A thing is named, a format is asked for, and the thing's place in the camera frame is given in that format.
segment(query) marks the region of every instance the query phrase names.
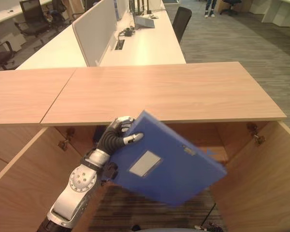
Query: office chair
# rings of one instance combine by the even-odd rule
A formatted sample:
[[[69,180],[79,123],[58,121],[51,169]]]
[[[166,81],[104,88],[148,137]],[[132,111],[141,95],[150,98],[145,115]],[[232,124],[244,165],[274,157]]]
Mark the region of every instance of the office chair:
[[[39,38],[39,35],[50,30],[51,25],[44,16],[42,7],[39,0],[24,0],[19,2],[23,15],[24,22],[15,22],[15,26],[18,28],[21,34],[26,36],[34,35]],[[26,24],[26,28],[22,28],[20,24]],[[44,41],[40,39],[42,45],[34,47],[34,50],[42,47]]]
[[[52,16],[51,25],[56,30],[56,34],[58,34],[60,27],[68,26],[65,18],[62,15],[62,13],[67,10],[67,8],[61,0],[52,0],[52,9],[50,9],[48,5],[46,5],[46,7],[48,9],[48,11],[46,12],[47,15]]]
[[[172,26],[179,43],[182,40],[183,34],[191,18],[191,15],[192,11],[190,9],[181,6],[177,9]]]
[[[224,2],[230,4],[230,7],[228,9],[224,9],[220,12],[220,14],[224,13],[224,12],[228,12],[229,15],[231,16],[232,14],[236,14],[237,15],[237,11],[233,10],[233,6],[235,4],[241,3],[241,0],[223,0]]]
[[[8,46],[9,51],[0,52],[0,65],[4,70],[7,70],[5,65],[7,65],[8,61],[14,57],[15,51],[13,51],[10,42],[5,41],[1,43],[0,46],[3,46],[4,44]]]
[[[76,16],[77,15],[82,15],[83,13],[85,13],[86,11],[88,11],[93,6],[94,3],[99,2],[99,1],[100,0],[85,0],[84,1],[84,10],[85,11],[84,12],[81,12],[81,13],[72,14],[73,19],[70,20],[70,22],[74,21],[76,19]]]

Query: cabinet hinge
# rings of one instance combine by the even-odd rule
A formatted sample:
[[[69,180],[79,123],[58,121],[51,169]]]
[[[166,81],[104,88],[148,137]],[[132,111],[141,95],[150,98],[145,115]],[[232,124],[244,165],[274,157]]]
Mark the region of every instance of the cabinet hinge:
[[[71,142],[72,137],[74,136],[75,129],[73,127],[67,128],[65,140],[59,141],[58,146],[66,151],[68,149],[68,143]]]
[[[251,136],[255,139],[256,145],[260,146],[265,142],[265,137],[263,135],[258,135],[258,126],[254,123],[247,123],[247,129],[249,130]]]

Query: person's legs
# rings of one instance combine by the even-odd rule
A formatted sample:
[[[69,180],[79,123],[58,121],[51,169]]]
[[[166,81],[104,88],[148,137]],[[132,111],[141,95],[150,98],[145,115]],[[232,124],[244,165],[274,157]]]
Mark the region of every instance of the person's legs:
[[[207,0],[206,7],[205,7],[205,18],[208,17],[208,9],[211,3],[212,3],[212,0]]]
[[[209,13],[209,16],[211,16],[211,17],[215,17],[214,8],[216,6],[216,2],[217,2],[217,0],[213,0],[213,2],[212,2],[212,9],[211,9],[211,12]]]

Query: robotic arm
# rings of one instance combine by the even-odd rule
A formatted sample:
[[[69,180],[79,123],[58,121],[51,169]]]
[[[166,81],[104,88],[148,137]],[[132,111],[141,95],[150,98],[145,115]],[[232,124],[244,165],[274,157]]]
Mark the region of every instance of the robotic arm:
[[[106,129],[95,150],[89,151],[75,168],[37,232],[70,232],[83,214],[91,194],[100,186],[104,164],[118,149],[139,141],[142,133],[121,137],[133,122],[129,116],[116,118]]]

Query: blue file folder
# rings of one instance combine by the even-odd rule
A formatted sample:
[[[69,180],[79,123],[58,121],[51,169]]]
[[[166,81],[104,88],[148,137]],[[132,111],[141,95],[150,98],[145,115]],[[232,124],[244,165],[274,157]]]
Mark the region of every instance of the blue file folder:
[[[136,132],[144,133],[142,140],[110,159],[118,166],[114,182],[132,192],[178,206],[226,175],[221,164],[145,111],[126,135]]]

